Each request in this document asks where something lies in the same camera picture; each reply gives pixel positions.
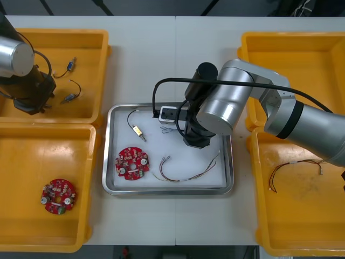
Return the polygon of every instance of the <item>small connector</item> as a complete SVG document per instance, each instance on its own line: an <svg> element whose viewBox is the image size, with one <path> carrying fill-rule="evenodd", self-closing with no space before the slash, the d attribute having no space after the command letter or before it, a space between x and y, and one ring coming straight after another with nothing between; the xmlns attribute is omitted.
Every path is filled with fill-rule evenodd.
<svg viewBox="0 0 345 259"><path fill-rule="evenodd" d="M73 69L74 69L74 63L75 63L75 61L77 60L77 58L76 57L74 57L69 63L68 63L68 65L67 65L67 71L73 71Z"/></svg>
<svg viewBox="0 0 345 259"><path fill-rule="evenodd" d="M70 93L69 95L67 95L64 100L61 102L61 104L65 104L65 103L69 103L70 101L73 101L76 98L76 94L75 93Z"/></svg>
<svg viewBox="0 0 345 259"><path fill-rule="evenodd" d="M132 130L134 130L134 132L144 141L146 142L146 139L144 138L141 130L138 128L138 126L132 126Z"/></svg>

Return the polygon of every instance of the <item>floor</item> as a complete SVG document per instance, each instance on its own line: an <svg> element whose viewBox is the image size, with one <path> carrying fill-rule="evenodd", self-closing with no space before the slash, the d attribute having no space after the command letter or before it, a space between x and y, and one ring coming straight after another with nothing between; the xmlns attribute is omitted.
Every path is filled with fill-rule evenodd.
<svg viewBox="0 0 345 259"><path fill-rule="evenodd" d="M6 259L120 259L123 246L83 246L73 254L0 253ZM246 246L157 247L130 246L131 259L160 259L162 253L188 254L191 259L242 259ZM245 259L254 259L247 253Z"/></svg>
<svg viewBox="0 0 345 259"><path fill-rule="evenodd" d="M1 0L8 15L48 15L39 0ZM199 16L211 0L103 0L117 16ZM61 16L103 16L91 0L46 0ZM278 0L219 0L209 16L267 16Z"/></svg>

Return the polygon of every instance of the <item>electronic component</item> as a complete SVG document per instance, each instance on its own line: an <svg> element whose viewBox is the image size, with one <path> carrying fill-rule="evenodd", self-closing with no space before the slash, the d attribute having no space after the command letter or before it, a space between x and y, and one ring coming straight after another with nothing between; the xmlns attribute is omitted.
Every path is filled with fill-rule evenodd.
<svg viewBox="0 0 345 259"><path fill-rule="evenodd" d="M55 73L55 71L54 71L54 73L53 73L54 78L61 78L61 77L63 77L67 72L73 72L73 69L74 69L75 61L76 61L76 60L77 60L77 58L74 57L70 62L68 62L66 71L65 71L65 73L63 73L62 75L56 76L56 73Z"/></svg>
<svg viewBox="0 0 345 259"><path fill-rule="evenodd" d="M167 158L163 157L160 163L160 173L162 175L162 177L164 179L159 179L154 173L152 173L152 175L154 177L156 177L158 180L160 181L169 181L169 182L184 182L184 181L189 181L189 180L193 180L193 179L197 179L200 178L201 176L203 176L205 173L207 173L208 171L210 171L212 168L214 168L214 166L216 165L217 161L216 158L219 156L220 152L218 152L218 154L211 160L211 162L209 163L209 165L207 166L207 168L205 169L205 171L203 171L200 174L194 175L192 177L189 177L187 179L181 179L181 180L173 180L171 178L168 178L164 173L163 173L163 165L165 162L167 162L170 159L170 156L168 156Z"/></svg>
<svg viewBox="0 0 345 259"><path fill-rule="evenodd" d="M269 190L272 190L274 191L275 193L277 193L277 189L275 188L274 186L274 177L275 177L275 174L277 173L277 171L283 167L283 166L286 166L286 165L291 165L291 164L294 164L294 163L301 163L301 162L305 162L305 163L314 163L316 165L319 166L319 172L320 172L320 175L323 175L323 170L322 170L322 167L321 167L321 163L323 163L324 161L323 160L315 160L315 159L304 159L304 160L299 160L299 161L291 161L291 162L288 162L288 163L283 163L281 165L278 165L275 167L275 169L273 170L271 176L270 176L270 179L268 181L268 185L269 185Z"/></svg>
<svg viewBox="0 0 345 259"><path fill-rule="evenodd" d="M149 171L149 158L138 147L127 147L115 159L116 172L126 180L138 180Z"/></svg>
<svg viewBox="0 0 345 259"><path fill-rule="evenodd" d="M74 80L70 79L68 80L69 82L74 82L76 85L78 85L79 87L79 93L70 93L69 95L67 95L64 100L62 100L61 104L65 104L65 103L69 103L71 101L73 101L74 99L76 99L78 96L80 96L81 93L81 86Z"/></svg>
<svg viewBox="0 0 345 259"><path fill-rule="evenodd" d="M144 142L146 142L146 139L145 139L145 137L144 137L144 135L142 134L142 132L141 132L141 130L138 128L138 126L135 126L135 125L130 125L129 124L129 116L132 114L132 113L134 113L134 112L138 112L139 110L134 110L134 111L131 111L130 113L129 113L129 115L127 116L127 124L128 124L128 126L135 132L135 134L137 134L138 135L138 137L140 137Z"/></svg>
<svg viewBox="0 0 345 259"><path fill-rule="evenodd" d="M53 214L63 214L74 206L77 193L74 186L65 179L55 179L43 187L41 204Z"/></svg>

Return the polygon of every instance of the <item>cable with connector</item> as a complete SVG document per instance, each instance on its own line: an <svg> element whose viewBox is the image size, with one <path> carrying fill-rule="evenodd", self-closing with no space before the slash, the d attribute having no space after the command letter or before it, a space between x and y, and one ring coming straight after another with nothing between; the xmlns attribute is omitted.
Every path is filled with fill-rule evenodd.
<svg viewBox="0 0 345 259"><path fill-rule="evenodd" d="M129 116L134 113L134 112L138 112L139 110L134 110L134 111L131 111L129 113L129 115L127 116L127 124L128 126L135 132L135 134L138 135L138 137L140 137L144 142L146 142L146 139L144 137L144 135L142 134L141 130L138 128L138 126L135 126L135 125L130 125L129 123Z"/></svg>
<svg viewBox="0 0 345 259"><path fill-rule="evenodd" d="M56 76L56 73L55 73L55 71L54 71L53 77L54 77L54 78L61 78L61 77L63 77L67 72L72 72L73 69L74 69L74 66L75 66L75 61L76 61L76 59L77 59L77 58L74 57L70 62L68 62L68 65L67 65L67 68L66 68L65 73L63 73L63 74L60 75L60 76Z"/></svg>
<svg viewBox="0 0 345 259"><path fill-rule="evenodd" d="M70 93L69 95L67 95L64 100L62 100L61 104L65 104L65 103L69 103L73 100L75 100L78 96L80 96L81 93L81 86L74 80L70 79L68 80L69 82L74 82L76 85L78 85L79 87L79 93Z"/></svg>

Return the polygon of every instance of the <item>electronic part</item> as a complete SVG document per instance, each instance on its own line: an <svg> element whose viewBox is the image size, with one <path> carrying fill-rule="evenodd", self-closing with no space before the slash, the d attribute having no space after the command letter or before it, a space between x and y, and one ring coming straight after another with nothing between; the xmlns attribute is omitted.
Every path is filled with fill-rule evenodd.
<svg viewBox="0 0 345 259"><path fill-rule="evenodd" d="M288 162L288 163L283 163L281 165L278 165L274 168L274 170L272 171L272 174L270 176L270 179L268 181L268 185L269 185L269 190L272 190L273 192L277 193L277 189L275 188L274 186L274 177L275 177L275 174L277 173L277 171L283 167L283 166L286 166L286 165L291 165L291 164L294 164L294 163L301 163L301 162L305 162L305 163L314 163L316 165L319 166L319 172L320 172L320 175L323 175L323 170L322 170L322 167L321 167L321 163L323 163L324 161L323 160L315 160L315 159L304 159L304 160L299 160L299 161L291 161L291 162Z"/></svg>
<svg viewBox="0 0 345 259"><path fill-rule="evenodd" d="M162 124L174 124L176 117L177 107L175 106L162 106L158 120ZM185 121L187 116L186 110L181 110L179 120Z"/></svg>
<svg viewBox="0 0 345 259"><path fill-rule="evenodd" d="M41 204L53 214L63 214L74 206L77 193L75 187L65 179L55 179L43 187Z"/></svg>
<svg viewBox="0 0 345 259"><path fill-rule="evenodd" d="M54 71L54 73L53 73L54 78L61 78L61 77L63 77L67 72L73 72L73 69L74 69L74 67L75 67L75 61L76 61L76 60L77 60L77 58L74 57L70 62L68 62L66 71L65 71L65 73L63 73L62 75L56 76L56 73L55 73L55 71Z"/></svg>
<svg viewBox="0 0 345 259"><path fill-rule="evenodd" d="M216 165L217 161L216 158L219 156L220 151L218 152L218 154L211 160L211 162L209 163L209 165L207 166L207 168L205 169L205 171L203 171L200 174L196 174L190 178L187 179L181 179L181 180L173 180L171 178L166 177L166 175L163 173L163 165L165 162L167 162L170 159L170 156L168 156L167 158L163 157L160 163L160 173L163 176L164 179L159 179L154 173L152 173L152 175L154 177L156 177L158 180L160 181L169 181L169 182L184 182L184 181L189 181L189 180L193 180L193 179L197 179L200 178L201 176L203 176L205 173L207 173L208 171L210 171L212 168L214 168L214 166Z"/></svg>
<svg viewBox="0 0 345 259"><path fill-rule="evenodd" d="M80 96L80 93L81 93L81 86L74 80L70 79L68 80L69 82L73 82L75 83L76 85L78 85L79 87L79 93L70 93L69 95L67 95L64 100L62 100L61 104L65 104L65 103L69 103L71 101L73 101L74 99L76 99L78 96Z"/></svg>
<svg viewBox="0 0 345 259"><path fill-rule="evenodd" d="M142 132L141 132L141 130L139 129L139 127L138 126L135 126L135 125L130 125L130 123L129 123L129 116L132 114L132 113L134 113L134 112L138 112L139 110L134 110L134 111L131 111L130 113L129 113L129 115L127 116L127 124L128 124L128 126L135 132L135 134L137 134L137 136L138 137L140 137L144 142L146 142L146 139L145 139L145 137L144 137L144 135L142 134Z"/></svg>
<svg viewBox="0 0 345 259"><path fill-rule="evenodd" d="M115 159L116 172L126 180L138 180L149 171L148 155L138 147L127 147Z"/></svg>

